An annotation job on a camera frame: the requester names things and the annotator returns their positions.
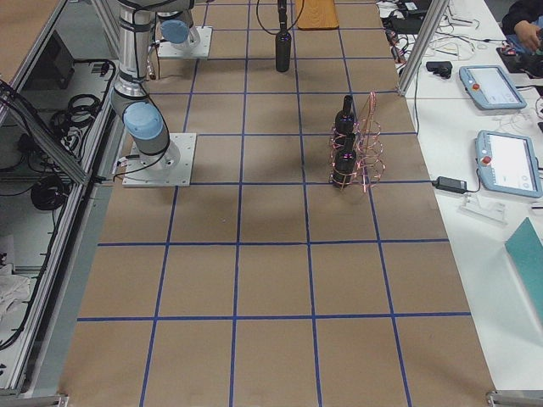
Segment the person hand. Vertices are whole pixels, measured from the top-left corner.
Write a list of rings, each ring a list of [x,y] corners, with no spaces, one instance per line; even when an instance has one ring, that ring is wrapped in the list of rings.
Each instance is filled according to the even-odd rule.
[[[540,47],[540,27],[527,20],[521,20],[514,26],[514,32],[521,44],[530,52],[535,52]]]

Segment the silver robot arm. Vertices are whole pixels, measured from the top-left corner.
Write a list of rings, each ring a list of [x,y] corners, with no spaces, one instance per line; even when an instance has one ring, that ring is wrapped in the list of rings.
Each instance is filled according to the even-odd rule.
[[[157,13],[157,16],[161,35],[173,47],[186,50],[199,45],[200,35],[194,25],[191,10]]]
[[[132,136],[143,168],[169,170],[180,154],[163,114],[145,87],[156,25],[166,42],[180,49],[199,43],[193,22],[195,1],[120,1],[120,73],[110,100]]]

